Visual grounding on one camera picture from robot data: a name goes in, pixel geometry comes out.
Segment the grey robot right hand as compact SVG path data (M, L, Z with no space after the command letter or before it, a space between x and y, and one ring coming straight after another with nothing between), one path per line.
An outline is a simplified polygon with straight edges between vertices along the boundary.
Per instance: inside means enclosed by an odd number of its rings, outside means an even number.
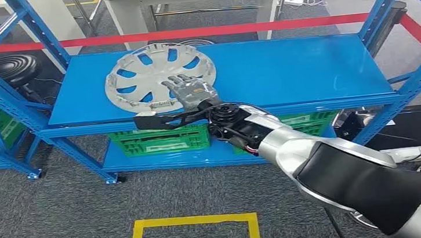
M185 74L169 76L161 85L167 87L185 110L195 109L203 101L219 102L218 92L202 78Z

